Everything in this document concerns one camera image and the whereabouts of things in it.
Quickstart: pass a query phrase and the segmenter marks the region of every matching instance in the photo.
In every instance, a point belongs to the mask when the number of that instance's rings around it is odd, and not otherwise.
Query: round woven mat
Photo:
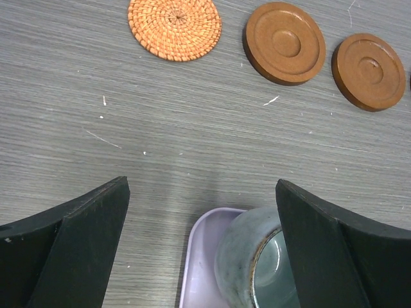
[[[144,48],[171,61],[204,56],[222,30],[212,0],[131,0],[128,23]]]

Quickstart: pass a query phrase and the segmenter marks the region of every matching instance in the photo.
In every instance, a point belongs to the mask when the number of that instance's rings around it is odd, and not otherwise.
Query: purple tray
[[[220,207],[200,217],[188,239],[180,308],[229,308],[218,290],[214,257],[225,229],[244,210]]]

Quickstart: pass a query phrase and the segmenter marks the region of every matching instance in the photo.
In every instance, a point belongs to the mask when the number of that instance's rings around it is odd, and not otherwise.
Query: wooden coaster
[[[145,49],[171,61],[204,56],[222,30],[212,0],[131,0],[128,24]]]
[[[345,39],[335,49],[332,70],[341,93],[364,110],[384,110],[403,97],[403,64],[396,52],[374,35],[359,33]]]
[[[282,85],[310,80],[326,59],[320,28],[306,12],[288,3],[257,8],[245,27],[243,45],[254,68]]]

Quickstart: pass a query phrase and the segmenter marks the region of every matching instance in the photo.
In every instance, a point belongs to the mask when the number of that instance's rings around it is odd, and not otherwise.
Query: mug
[[[215,258],[217,285],[230,307],[300,307],[276,207],[240,214]]]

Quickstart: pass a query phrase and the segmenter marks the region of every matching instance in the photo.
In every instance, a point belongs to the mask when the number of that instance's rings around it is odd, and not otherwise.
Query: tabletop
[[[0,0],[0,225],[128,176],[104,307],[174,307],[194,222],[216,207],[275,206],[280,178],[411,229],[411,6],[289,2],[327,46],[298,87],[245,56],[242,29],[263,0],[215,0],[220,41],[184,63],[139,45],[128,0]],[[406,71],[405,95],[382,112],[350,104],[331,74],[333,50],[359,32],[388,42]]]

